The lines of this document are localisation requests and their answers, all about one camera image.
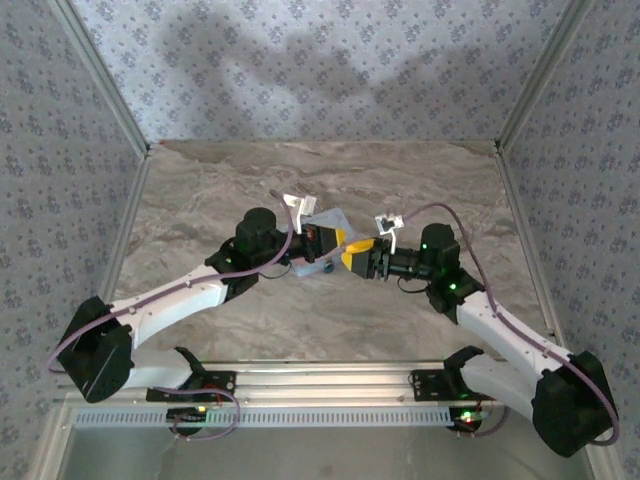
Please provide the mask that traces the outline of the controller board green light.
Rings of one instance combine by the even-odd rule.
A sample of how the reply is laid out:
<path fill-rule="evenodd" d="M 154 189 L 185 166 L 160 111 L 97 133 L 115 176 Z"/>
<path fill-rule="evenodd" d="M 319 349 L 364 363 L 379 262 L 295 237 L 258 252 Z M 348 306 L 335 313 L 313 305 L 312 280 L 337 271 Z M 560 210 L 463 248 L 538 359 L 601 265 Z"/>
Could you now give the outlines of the controller board green light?
<path fill-rule="evenodd" d="M 456 427 L 478 429 L 482 422 L 489 417 L 489 413 L 482 409 L 451 408 L 450 416 Z"/>
<path fill-rule="evenodd" d="M 166 413 L 167 422 L 204 422 L 208 409 L 204 406 L 170 408 Z"/>

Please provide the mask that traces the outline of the aluminium table side rail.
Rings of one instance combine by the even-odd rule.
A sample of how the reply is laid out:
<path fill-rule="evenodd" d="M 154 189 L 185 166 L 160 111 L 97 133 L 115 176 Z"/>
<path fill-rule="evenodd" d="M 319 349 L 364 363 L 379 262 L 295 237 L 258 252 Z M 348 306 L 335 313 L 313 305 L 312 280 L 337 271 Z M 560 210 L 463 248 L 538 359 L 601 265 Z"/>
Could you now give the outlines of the aluminium table side rail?
<path fill-rule="evenodd" d="M 126 248 L 136 220 L 140 199 L 150 168 L 149 153 L 141 159 L 124 207 L 115 242 L 111 250 L 109 262 L 106 265 L 105 275 L 98 288 L 100 298 L 108 302 L 114 296 L 117 282 L 120 276 L 125 258 Z"/>
<path fill-rule="evenodd" d="M 497 164 L 517 230 L 520 235 L 525 260 L 541 307 L 545 325 L 553 333 L 556 343 L 565 347 L 566 341 L 551 296 L 550 287 L 543 270 L 543 265 L 538 255 L 538 251 L 535 248 L 534 236 L 525 215 L 524 204 L 519 196 L 510 165 L 501 149 L 497 149 Z"/>

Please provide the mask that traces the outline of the aluminium frame post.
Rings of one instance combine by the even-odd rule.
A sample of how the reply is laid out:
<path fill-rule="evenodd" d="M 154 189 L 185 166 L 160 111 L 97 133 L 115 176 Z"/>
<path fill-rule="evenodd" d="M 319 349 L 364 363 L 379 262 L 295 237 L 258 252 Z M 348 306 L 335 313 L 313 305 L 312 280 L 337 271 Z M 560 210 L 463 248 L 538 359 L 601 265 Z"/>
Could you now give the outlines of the aluminium frame post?
<path fill-rule="evenodd" d="M 526 124 L 554 71 L 578 33 L 596 0 L 567 0 L 516 101 L 495 139 L 497 153 L 504 158 Z"/>
<path fill-rule="evenodd" d="M 70 43 L 78 53 L 84 66 L 100 91 L 117 123 L 136 152 L 145 158 L 149 143 L 141 132 L 134 115 L 126 104 L 92 36 L 84 25 L 72 0 L 46 0 L 52 12 L 67 34 Z"/>

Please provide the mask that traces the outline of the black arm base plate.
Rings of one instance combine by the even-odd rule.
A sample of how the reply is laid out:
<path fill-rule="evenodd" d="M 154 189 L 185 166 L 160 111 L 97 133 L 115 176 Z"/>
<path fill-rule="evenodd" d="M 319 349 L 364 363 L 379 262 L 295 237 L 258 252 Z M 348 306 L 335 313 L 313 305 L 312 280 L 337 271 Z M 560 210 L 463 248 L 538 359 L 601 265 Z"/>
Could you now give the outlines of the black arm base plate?
<path fill-rule="evenodd" d="M 492 400 L 471 390 L 456 369 L 417 369 L 409 373 L 408 381 L 416 402 Z"/>
<path fill-rule="evenodd" d="M 204 402 L 219 403 L 230 402 L 230 399 L 219 393 L 186 393 L 186 390 L 211 390 L 218 389 L 230 394 L 235 393 L 236 373 L 234 371 L 210 371 L 192 373 L 187 381 L 178 387 L 180 394 L 166 393 L 157 389 L 148 389 L 146 400 L 148 402 Z"/>

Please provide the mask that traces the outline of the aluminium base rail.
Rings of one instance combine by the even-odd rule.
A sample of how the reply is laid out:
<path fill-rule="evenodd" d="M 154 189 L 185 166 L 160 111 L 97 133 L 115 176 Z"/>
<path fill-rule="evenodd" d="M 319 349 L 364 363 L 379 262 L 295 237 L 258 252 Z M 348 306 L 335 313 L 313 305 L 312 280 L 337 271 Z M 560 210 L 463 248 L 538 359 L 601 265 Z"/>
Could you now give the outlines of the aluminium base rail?
<path fill-rule="evenodd" d="M 374 399 L 399 401 L 413 397 L 408 381 L 417 369 L 456 369 L 466 385 L 509 407 L 528 405 L 535 395 L 535 384 L 511 364 L 486 354 L 464 361 L 359 361 L 298 362 L 259 361 L 200 363 L 190 361 L 177 351 L 147 352 L 116 367 L 100 367 L 95 373 L 68 378 L 56 401 L 67 397 L 98 403 L 122 390 L 157 389 L 180 394 L 192 373 L 205 370 L 234 371 L 235 393 L 240 400 L 286 399 Z"/>

